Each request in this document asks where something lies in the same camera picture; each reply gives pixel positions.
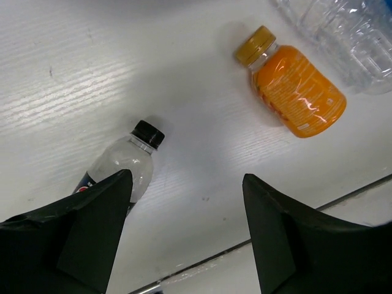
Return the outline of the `clear bottle black cap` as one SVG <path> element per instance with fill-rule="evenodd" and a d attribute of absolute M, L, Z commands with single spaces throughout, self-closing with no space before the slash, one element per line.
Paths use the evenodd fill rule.
<path fill-rule="evenodd" d="M 130 170 L 132 192 L 128 210 L 145 194 L 153 177 L 152 154 L 165 135 L 150 123 L 141 120 L 132 132 L 108 146 L 86 171 L 73 193 L 78 193 L 101 182 L 120 170 Z"/>

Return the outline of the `orange juice bottle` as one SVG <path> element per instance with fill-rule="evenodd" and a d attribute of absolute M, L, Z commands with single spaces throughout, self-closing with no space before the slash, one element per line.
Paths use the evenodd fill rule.
<path fill-rule="evenodd" d="M 259 27 L 236 51 L 258 98 L 299 138 L 320 134 L 343 114 L 347 99 L 297 48 Z"/>

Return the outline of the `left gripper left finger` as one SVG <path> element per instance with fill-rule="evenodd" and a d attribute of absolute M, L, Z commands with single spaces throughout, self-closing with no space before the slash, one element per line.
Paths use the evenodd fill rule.
<path fill-rule="evenodd" d="M 1 293 L 105 293 L 131 192 L 121 170 L 1 222 Z"/>

